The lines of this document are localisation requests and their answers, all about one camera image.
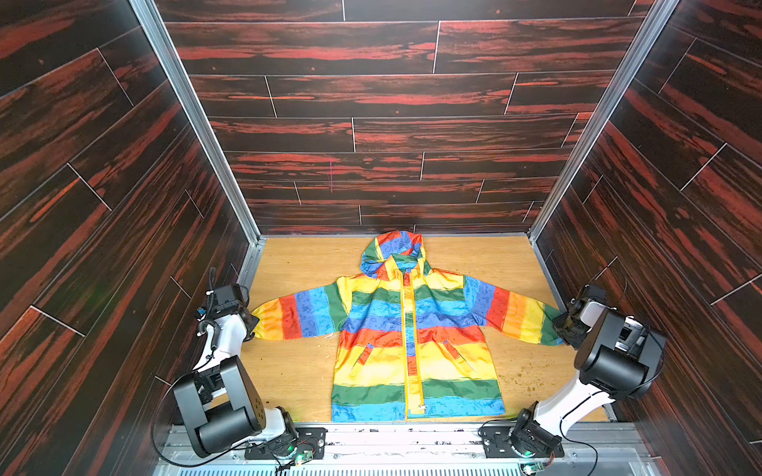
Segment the rainbow striped zip jacket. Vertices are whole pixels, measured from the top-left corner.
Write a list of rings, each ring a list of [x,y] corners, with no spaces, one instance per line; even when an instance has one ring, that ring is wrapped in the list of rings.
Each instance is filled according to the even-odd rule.
[[[558,315],[537,299],[432,267],[421,235],[392,231],[368,245],[356,276],[260,305],[254,335],[339,336],[334,422],[496,417],[505,407],[484,329],[556,346]]]

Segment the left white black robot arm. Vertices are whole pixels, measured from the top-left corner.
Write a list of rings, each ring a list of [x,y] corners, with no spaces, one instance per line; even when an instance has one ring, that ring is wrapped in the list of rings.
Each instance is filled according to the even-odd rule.
[[[280,457],[296,449],[298,433],[290,415],[265,407],[240,359],[242,344],[257,323],[248,309],[227,315],[206,311],[200,321],[204,356],[171,391],[197,456],[222,453],[240,443]]]

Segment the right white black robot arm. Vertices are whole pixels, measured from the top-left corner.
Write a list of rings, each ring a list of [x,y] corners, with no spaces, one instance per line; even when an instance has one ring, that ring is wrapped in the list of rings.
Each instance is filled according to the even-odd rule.
[[[562,440],[573,424],[597,408],[644,395],[660,375],[668,341],[596,299],[578,299],[553,325],[577,351],[575,377],[519,414],[510,442],[521,457],[562,457]]]

